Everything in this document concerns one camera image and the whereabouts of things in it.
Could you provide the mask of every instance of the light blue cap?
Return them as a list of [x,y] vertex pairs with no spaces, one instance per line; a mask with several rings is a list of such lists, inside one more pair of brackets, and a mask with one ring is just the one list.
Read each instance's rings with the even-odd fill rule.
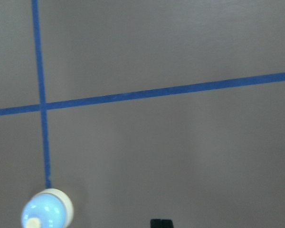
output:
[[66,216],[64,204],[57,197],[39,194],[24,207],[21,223],[23,228],[63,228]]

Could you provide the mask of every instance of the blue tape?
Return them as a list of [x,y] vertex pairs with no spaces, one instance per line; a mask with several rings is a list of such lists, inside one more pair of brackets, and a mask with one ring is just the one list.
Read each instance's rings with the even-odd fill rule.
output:
[[40,116],[41,116],[41,127],[42,127],[45,181],[46,181],[46,188],[51,188],[51,180],[50,180],[51,166],[50,166],[48,125],[47,125],[48,118],[47,118],[46,92],[45,92],[45,86],[44,86],[44,74],[43,74],[43,63],[42,63],[42,52],[41,52],[38,0],[31,0],[31,3],[32,3],[36,64],[37,64],[39,98],[40,98]]
[[69,100],[69,101],[52,102],[47,104],[47,109],[51,110],[51,109],[83,106],[83,105],[95,105],[95,104],[102,104],[109,102],[143,99],[149,97],[167,96],[167,95],[184,94],[184,93],[194,93],[206,90],[224,89],[224,88],[239,87],[239,86],[250,86],[250,85],[258,85],[258,84],[282,82],[282,81],[285,81],[285,73],[243,77],[237,79],[205,82],[205,83],[192,84],[192,85],[182,85],[182,86],[168,87],[162,89],[152,89],[152,90],[131,92],[125,94],[105,95],[105,96],[89,97],[89,98]]
[[21,106],[21,107],[13,107],[13,108],[2,108],[0,109],[0,115],[31,113],[31,112],[37,112],[39,110],[40,110],[40,105],[38,104]]

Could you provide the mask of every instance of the gray floor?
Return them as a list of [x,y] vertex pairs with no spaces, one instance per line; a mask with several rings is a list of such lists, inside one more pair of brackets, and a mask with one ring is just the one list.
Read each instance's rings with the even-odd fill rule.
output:
[[[0,1],[0,108],[39,103],[30,7]],[[285,0],[44,0],[40,23],[48,102],[285,72]],[[48,134],[71,228],[285,228],[285,82],[51,110]],[[39,112],[0,116],[0,227],[43,187]]]

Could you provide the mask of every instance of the vertical blue line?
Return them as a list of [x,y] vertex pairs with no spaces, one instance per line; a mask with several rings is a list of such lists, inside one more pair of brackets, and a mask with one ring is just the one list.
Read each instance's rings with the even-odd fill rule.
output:
[[47,105],[46,105],[47,102],[46,102],[46,92],[44,86],[44,74],[43,74],[43,64],[42,64],[38,0],[31,0],[31,2],[32,2],[36,65],[37,65],[39,98],[40,98],[40,117],[41,117],[41,127],[42,127],[45,182],[46,182],[46,188],[51,188],[51,180],[50,180],[51,164],[50,164],[50,155],[49,155],[48,125],[47,125],[48,118],[47,118]]

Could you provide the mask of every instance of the round blue and white object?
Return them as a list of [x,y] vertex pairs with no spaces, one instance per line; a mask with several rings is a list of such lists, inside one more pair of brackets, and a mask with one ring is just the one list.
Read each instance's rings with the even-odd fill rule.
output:
[[58,189],[45,189],[35,195],[21,215],[23,228],[66,228],[74,214],[70,198]]

